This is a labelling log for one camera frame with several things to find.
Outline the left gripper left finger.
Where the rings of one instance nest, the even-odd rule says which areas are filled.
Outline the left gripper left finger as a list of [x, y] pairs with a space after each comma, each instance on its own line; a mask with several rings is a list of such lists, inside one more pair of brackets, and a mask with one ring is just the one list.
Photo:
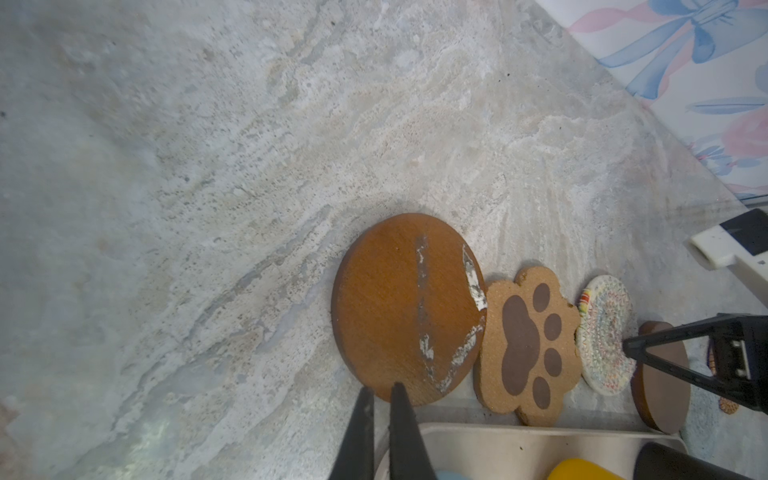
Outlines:
[[374, 395], [362, 387], [329, 480], [371, 480], [374, 476]]

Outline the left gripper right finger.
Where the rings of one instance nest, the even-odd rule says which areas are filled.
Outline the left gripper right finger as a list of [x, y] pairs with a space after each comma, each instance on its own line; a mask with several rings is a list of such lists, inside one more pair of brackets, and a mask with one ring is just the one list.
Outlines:
[[391, 392], [389, 464], [392, 480], [437, 480], [406, 387], [401, 382], [396, 382]]

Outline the scratched dark wooden coaster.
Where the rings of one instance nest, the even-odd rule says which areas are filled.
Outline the scratched dark wooden coaster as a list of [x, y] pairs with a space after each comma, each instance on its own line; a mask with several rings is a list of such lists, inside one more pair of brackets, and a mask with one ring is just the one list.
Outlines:
[[396, 383], [415, 406], [434, 403], [470, 373], [485, 334], [479, 264], [463, 237], [421, 213], [385, 219], [347, 250], [331, 296], [339, 353], [384, 401]]

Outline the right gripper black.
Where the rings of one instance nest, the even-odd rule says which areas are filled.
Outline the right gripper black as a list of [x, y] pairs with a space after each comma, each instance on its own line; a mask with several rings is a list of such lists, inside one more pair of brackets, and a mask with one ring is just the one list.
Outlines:
[[[688, 339], [710, 337], [715, 324], [726, 321], [723, 344], [716, 346], [716, 377], [705, 376], [650, 352]], [[622, 342], [624, 354], [690, 385], [740, 406], [767, 413], [767, 317], [719, 314], [715, 317], [653, 331]]]

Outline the multicolour woven rope coaster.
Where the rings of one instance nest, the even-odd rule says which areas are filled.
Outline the multicolour woven rope coaster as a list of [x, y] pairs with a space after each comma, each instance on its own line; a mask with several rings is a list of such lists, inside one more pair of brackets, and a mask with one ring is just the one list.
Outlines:
[[627, 388], [636, 368], [622, 348], [623, 340], [637, 332], [629, 292], [618, 278], [599, 275], [582, 291], [578, 311], [582, 377], [598, 394], [616, 396]]

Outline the black mug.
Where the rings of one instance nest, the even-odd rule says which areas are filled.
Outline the black mug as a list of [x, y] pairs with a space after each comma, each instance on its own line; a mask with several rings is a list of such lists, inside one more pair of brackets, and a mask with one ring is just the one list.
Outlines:
[[640, 450], [633, 480], [749, 480], [744, 475], [699, 460], [659, 443], [646, 443]]

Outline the cork paw print coaster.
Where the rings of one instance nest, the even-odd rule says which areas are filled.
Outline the cork paw print coaster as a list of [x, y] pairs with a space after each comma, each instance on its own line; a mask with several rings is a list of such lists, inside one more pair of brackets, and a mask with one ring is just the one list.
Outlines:
[[485, 334], [474, 369], [475, 393], [487, 409], [514, 413], [528, 426], [552, 427], [578, 383], [580, 315], [543, 266], [487, 287]]

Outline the plain round wooden coaster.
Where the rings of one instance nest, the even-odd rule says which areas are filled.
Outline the plain round wooden coaster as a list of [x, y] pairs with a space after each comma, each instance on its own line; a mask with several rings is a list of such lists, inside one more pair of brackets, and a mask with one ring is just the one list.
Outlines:
[[[647, 321], [639, 334], [671, 328], [663, 321]], [[666, 360], [690, 366], [684, 343], [652, 347], [650, 352]], [[690, 405], [690, 384], [647, 365], [638, 364], [631, 381], [632, 397], [642, 421], [654, 430], [677, 434], [682, 429]]]

